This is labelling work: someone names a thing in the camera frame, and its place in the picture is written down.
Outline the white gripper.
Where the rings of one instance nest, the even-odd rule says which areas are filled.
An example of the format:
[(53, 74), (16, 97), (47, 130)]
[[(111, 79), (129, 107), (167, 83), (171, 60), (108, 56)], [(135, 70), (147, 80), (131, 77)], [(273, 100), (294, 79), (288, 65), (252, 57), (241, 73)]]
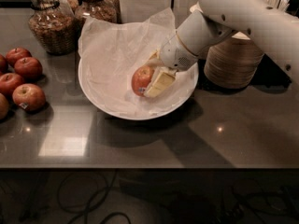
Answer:
[(146, 65), (156, 67), (144, 96), (154, 98), (169, 88), (176, 80), (176, 70), (187, 71), (198, 58), (184, 48), (176, 33), (169, 35), (146, 61)]

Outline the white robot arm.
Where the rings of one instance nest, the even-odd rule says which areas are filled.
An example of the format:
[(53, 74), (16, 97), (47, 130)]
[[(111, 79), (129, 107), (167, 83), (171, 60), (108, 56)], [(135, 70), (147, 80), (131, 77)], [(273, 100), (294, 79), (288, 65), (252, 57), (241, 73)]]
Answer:
[(146, 62), (153, 74), (142, 89), (148, 93), (160, 74), (174, 77), (189, 70), (205, 50), (240, 32), (246, 35), (293, 81), (299, 79), (299, 19), (263, 0), (198, 0), (200, 8), (171, 34)]

